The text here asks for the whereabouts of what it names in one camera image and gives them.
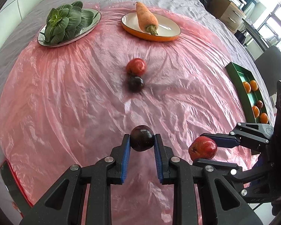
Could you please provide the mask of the orange cluster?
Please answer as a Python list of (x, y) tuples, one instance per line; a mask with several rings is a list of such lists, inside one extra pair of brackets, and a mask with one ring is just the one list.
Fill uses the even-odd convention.
[(260, 123), (268, 124), (268, 122), (269, 122), (267, 113), (261, 113), (261, 115), (259, 116), (259, 119), (260, 119)]

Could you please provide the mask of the large orange front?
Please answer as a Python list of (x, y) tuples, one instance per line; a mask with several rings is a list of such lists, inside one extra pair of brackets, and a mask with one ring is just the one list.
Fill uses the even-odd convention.
[(257, 106), (252, 106), (252, 111), (253, 111), (253, 114), (254, 114), (254, 117), (255, 118), (258, 118), (259, 115), (260, 115), (260, 110)]

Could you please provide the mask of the dark plum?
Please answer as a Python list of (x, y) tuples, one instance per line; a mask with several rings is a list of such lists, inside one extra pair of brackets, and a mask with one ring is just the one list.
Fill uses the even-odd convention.
[(144, 80), (139, 76), (130, 76), (127, 80), (128, 89), (131, 92), (141, 92), (145, 86)]
[(154, 146), (153, 131), (146, 125), (138, 125), (130, 133), (130, 147), (135, 151), (146, 151)]

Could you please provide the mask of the small orange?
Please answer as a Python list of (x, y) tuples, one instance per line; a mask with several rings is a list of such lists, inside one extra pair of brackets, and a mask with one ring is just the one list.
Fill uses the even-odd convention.
[(251, 85), (247, 81), (243, 82), (243, 87), (247, 94), (249, 94), (251, 92)]
[(251, 80), (249, 83), (250, 83), (251, 90), (253, 92), (258, 90), (258, 84), (255, 80)]

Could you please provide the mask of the red plum top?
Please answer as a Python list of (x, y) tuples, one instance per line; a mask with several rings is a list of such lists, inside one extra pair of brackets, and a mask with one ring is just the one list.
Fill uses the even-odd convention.
[(141, 58), (132, 59), (126, 66), (126, 72), (133, 76), (143, 76), (146, 72), (147, 64)]

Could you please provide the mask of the green metal tray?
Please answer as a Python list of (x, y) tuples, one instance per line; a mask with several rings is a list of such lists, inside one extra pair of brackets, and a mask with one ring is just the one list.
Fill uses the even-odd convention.
[(265, 101), (253, 74), (234, 62), (230, 62), (225, 68), (238, 93), (246, 121), (270, 124)]

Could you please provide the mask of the grey office chair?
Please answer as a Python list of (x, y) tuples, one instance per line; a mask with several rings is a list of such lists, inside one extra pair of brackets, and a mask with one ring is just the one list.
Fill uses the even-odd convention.
[(277, 92), (277, 82), (281, 80), (281, 51), (271, 46), (254, 63), (271, 97)]

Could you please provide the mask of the grey bed sheet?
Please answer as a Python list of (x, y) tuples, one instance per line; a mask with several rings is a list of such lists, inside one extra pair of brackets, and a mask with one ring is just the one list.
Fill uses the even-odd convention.
[[(18, 25), (9, 38), (0, 49), (0, 97), (3, 92), (7, 78), (20, 55), (21, 50), (26, 48), (31, 40), (37, 40), (37, 33), (46, 22), (46, 17), (53, 7), (58, 7), (66, 3), (72, 3), (78, 0), (43, 0), (39, 3)], [(113, 6), (119, 3), (130, 3), (132, 11), (136, 12), (136, 2), (143, 3), (152, 13), (158, 13), (158, 10), (166, 10), (171, 13), (181, 14), (188, 18), (194, 19), (199, 24), (209, 29), (220, 29), (219, 37), (226, 40), (227, 51), (231, 54), (231, 62), (235, 62), (248, 70), (255, 76), (258, 82), (262, 78), (254, 65), (253, 60), (246, 52), (244, 47), (237, 41), (235, 36), (218, 21), (214, 16), (209, 14), (199, 2), (199, 0), (79, 0), (84, 4), (98, 9)], [(4, 159), (7, 159), (0, 146), (0, 165)], [(12, 224), (19, 224), (21, 216), (13, 207), (12, 200), (0, 175), (0, 208), (8, 217)]]

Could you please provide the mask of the navy tote bag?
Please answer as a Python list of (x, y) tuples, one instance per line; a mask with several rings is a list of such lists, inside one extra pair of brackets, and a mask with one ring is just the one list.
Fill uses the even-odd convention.
[(242, 30), (242, 31), (237, 30), (237, 31), (235, 32), (235, 34), (234, 34), (235, 37), (237, 38), (237, 40), (240, 42), (241, 45), (244, 45), (244, 43), (245, 43), (246, 32), (247, 32), (246, 29), (244, 29), (244, 30)]

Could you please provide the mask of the desk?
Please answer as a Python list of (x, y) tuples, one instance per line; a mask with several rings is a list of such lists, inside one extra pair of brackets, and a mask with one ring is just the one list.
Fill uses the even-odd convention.
[[(248, 32), (248, 34), (251, 36), (251, 38), (256, 42), (256, 44), (259, 46), (259, 48), (262, 50), (262, 52), (265, 52), (271, 46), (277, 46), (281, 42), (281, 38), (278, 36), (278, 34), (269, 25), (267, 25), (267, 21), (269, 18), (270, 18), (270, 16), (268, 16), (264, 20), (264, 22), (258, 27), (258, 29), (256, 29), (253, 25), (251, 25), (244, 18), (242, 19), (245, 30)], [(261, 30), (261, 28), (263, 26), (266, 26), (270, 30), (270, 32), (273, 35), (272, 37), (264, 38), (259, 33), (259, 31)]]

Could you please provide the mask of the pink plastic sheet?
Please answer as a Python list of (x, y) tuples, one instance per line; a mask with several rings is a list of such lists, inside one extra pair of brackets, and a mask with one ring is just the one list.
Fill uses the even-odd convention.
[[(159, 133), (175, 155), (202, 133), (228, 133), (245, 120), (225, 66), (232, 60), (219, 28), (166, 10), (181, 27), (168, 43), (124, 31), (130, 3), (102, 9), (99, 25), (60, 48), (31, 40), (0, 97), (0, 146), (28, 202), (35, 204), (72, 164), (92, 165), (138, 125)], [(141, 92), (128, 89), (127, 64), (144, 60)]]

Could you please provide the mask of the wooden drawer cabinet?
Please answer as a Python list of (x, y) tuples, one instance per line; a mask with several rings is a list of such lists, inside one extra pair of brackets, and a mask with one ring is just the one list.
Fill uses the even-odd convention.
[(223, 22), (233, 34), (246, 18), (244, 12), (230, 0), (211, 0), (209, 12)]

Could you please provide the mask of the orange oval dish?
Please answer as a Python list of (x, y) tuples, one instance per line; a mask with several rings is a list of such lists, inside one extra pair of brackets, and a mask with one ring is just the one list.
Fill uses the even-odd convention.
[(142, 31), (139, 27), (138, 16), (136, 12), (125, 14), (121, 18), (122, 27), (131, 35), (140, 39), (153, 42), (170, 42), (179, 37), (181, 28), (171, 19), (153, 13), (156, 17), (158, 26), (149, 26), (146, 31)]

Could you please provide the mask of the white plate green rim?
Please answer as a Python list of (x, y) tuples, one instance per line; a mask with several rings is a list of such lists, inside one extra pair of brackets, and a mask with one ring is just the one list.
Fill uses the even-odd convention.
[(48, 47), (48, 48), (56, 48), (56, 47), (61, 47), (61, 46), (64, 46), (64, 45), (68, 45), (72, 42), (75, 42), (77, 40), (79, 40), (80, 38), (82, 38), (83, 36), (87, 35), (88, 33), (90, 33), (97, 25), (98, 23), (100, 22), (101, 20), (101, 13), (96, 10), (96, 9), (91, 9), (91, 8), (84, 8), (86, 10), (89, 10), (89, 11), (92, 11), (94, 13), (98, 13), (98, 15), (96, 16), (96, 18), (94, 19), (93, 23), (89, 26), (89, 27), (86, 27), (82, 33), (80, 33), (79, 35), (77, 35), (75, 38), (69, 40), (69, 41), (65, 41), (65, 42), (62, 42), (60, 44), (57, 44), (57, 45), (46, 45), (43, 41), (44, 41), (44, 35), (42, 34), (45, 30), (45, 27), (46, 27), (46, 24), (40, 29), (39, 33), (38, 33), (38, 36), (37, 36), (37, 41), (38, 43), (41, 45), (41, 46), (45, 46), (45, 47)]

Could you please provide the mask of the bok choy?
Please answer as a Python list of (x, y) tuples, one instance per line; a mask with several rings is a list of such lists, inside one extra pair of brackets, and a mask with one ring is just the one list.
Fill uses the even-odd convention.
[(82, 1), (52, 8), (46, 19), (44, 43), (57, 45), (75, 38), (89, 27), (98, 13), (83, 8)]

